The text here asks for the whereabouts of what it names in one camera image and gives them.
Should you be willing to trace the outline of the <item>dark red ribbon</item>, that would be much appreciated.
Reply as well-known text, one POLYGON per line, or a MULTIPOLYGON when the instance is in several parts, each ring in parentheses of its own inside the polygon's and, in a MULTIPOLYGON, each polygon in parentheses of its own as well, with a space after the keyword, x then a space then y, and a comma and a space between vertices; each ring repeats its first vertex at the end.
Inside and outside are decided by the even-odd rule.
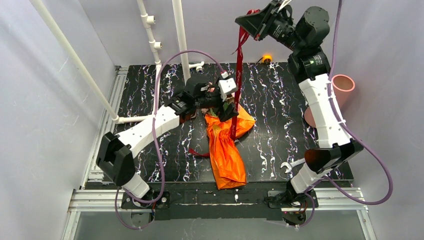
MULTIPOLYGON (((239 107, 239 101, 240 101, 240 95, 241 95, 241 87, 242 87, 242 73, 243 73, 243 50, 242 46, 243 44, 248 40, 249 33, 244 30, 242 27, 239 28, 239 34, 238 34, 238 46, 237 46, 237 62, 236 62, 236 72, 235 72, 235 80, 237 83, 237 91, 235 92, 234 97, 234 103, 235 108, 238 110, 239 107)), ((230 138, 232 140, 236 139, 236 131, 237 131, 237 117, 233 117, 231 120, 231 127, 230 127, 230 138)))

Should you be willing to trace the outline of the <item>orange wrapping paper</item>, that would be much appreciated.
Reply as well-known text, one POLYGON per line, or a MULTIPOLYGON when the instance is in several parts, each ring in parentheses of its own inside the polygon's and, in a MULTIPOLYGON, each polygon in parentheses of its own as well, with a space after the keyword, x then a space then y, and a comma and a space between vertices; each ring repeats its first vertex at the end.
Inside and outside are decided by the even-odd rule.
POLYGON ((241 187, 247 183, 245 164, 230 136, 232 121, 221 122, 206 114, 206 133, 209 138, 210 163, 218 190, 241 187))

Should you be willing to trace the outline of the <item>pink flower bunch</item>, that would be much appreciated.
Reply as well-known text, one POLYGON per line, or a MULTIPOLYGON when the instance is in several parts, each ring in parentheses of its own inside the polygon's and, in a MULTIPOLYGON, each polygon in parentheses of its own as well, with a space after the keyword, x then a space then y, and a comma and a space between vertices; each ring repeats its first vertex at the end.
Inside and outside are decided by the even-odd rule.
POLYGON ((222 106, 209 108, 207 114, 217 117, 220 122, 228 121, 232 118, 232 112, 228 111, 229 104, 225 102, 222 106))

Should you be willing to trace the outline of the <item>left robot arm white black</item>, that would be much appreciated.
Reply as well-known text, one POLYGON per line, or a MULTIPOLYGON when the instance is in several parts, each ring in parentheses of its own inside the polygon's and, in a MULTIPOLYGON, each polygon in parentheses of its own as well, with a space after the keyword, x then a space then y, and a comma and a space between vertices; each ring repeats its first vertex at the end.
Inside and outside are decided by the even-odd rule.
POLYGON ((186 85, 155 110, 153 115, 125 131, 105 133, 96 165, 134 200, 147 204, 148 200, 143 197, 150 187, 136 173, 135 157, 151 142, 157 145, 158 137, 189 120, 198 109, 216 110, 221 122, 236 117, 237 107, 234 103, 227 103, 227 99, 237 90, 236 81, 227 73, 223 73, 214 84, 201 73, 193 74, 186 85))

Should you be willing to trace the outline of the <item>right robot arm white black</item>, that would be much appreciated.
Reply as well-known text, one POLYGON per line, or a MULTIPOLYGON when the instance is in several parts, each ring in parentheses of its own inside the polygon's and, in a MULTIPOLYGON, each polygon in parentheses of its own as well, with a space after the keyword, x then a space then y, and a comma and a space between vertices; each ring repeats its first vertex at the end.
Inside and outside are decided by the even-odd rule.
POLYGON ((235 22, 256 41, 267 36, 291 50, 288 68, 305 96, 318 133, 318 147, 305 152, 305 163, 290 180, 289 189, 302 194, 332 169, 363 150, 345 129, 330 80, 331 66, 322 50, 330 32, 329 14, 319 6, 305 10, 297 23, 292 8, 281 0, 239 16, 235 22))

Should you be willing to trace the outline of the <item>pink cylindrical vase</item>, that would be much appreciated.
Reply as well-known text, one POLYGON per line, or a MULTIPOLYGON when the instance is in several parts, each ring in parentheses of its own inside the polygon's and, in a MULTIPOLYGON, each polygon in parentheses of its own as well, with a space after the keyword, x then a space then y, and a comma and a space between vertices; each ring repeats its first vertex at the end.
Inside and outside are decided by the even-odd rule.
MULTIPOLYGON (((356 84, 352 78, 344 74, 334 75, 331 79, 331 82, 332 82, 332 88, 335 93, 335 97, 336 97, 339 109, 342 110, 343 105, 346 103, 349 96, 355 89, 356 84)), ((313 118, 310 107, 308 107, 305 110, 303 117, 308 125, 310 125, 313 128, 316 127, 315 120, 313 118)))

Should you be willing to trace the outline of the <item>yellow round button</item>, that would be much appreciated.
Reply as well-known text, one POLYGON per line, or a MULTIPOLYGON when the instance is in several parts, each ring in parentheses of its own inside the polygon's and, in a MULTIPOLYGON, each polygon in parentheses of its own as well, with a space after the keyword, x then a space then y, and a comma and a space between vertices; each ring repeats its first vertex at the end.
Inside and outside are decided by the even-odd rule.
POLYGON ((273 58, 271 55, 269 54, 265 54, 263 55, 257 62, 258 63, 264 63, 264 64, 269 64, 273 61, 273 58))

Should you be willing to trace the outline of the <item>silver wrench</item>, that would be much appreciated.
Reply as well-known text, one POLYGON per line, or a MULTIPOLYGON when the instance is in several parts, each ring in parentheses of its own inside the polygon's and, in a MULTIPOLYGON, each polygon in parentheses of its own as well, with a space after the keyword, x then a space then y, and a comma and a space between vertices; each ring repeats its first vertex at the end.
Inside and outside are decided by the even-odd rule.
POLYGON ((292 162, 283 162, 280 165, 280 169, 285 169, 285 173, 288 174, 293 170, 294 167, 304 163, 305 163, 305 158, 301 158, 292 162))

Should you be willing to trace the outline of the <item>white PVC pipe frame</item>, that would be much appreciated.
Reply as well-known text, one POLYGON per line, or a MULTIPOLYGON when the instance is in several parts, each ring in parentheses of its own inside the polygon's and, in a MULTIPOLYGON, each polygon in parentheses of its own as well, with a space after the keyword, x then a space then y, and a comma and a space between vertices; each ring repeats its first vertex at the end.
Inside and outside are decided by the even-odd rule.
MULTIPOLYGON (((108 102, 98 85, 96 84, 95 80, 85 67, 84 63, 60 29, 57 22, 52 17, 51 13, 47 9, 47 7, 44 5, 44 3, 41 0, 32 0, 30 2, 35 10, 38 12, 44 23, 47 25, 47 27, 50 29, 58 43, 64 48, 64 50, 68 53, 69 57, 73 61, 76 68, 79 70, 80 74, 84 78, 84 80, 87 82, 89 87, 94 91, 97 98, 100 100, 102 105, 104 106, 106 112, 109 114, 109 117, 111 118, 112 122, 114 124, 125 124, 125 123, 136 123, 141 122, 148 117, 145 116, 132 116, 132 117, 120 117, 117 114, 117 111, 112 108, 112 105, 108 102)), ((162 62, 160 60, 158 50, 162 48, 162 43, 155 40, 155 37, 153 35, 153 32, 151 30, 151 26, 155 24, 155 17, 153 15, 149 15, 147 13, 145 4, 142 0, 137 1, 137 5, 140 11, 140 17, 142 20, 142 24, 146 30, 150 50, 154 57, 154 63, 155 63, 155 76, 159 77, 161 74, 159 73, 162 65, 162 62)))

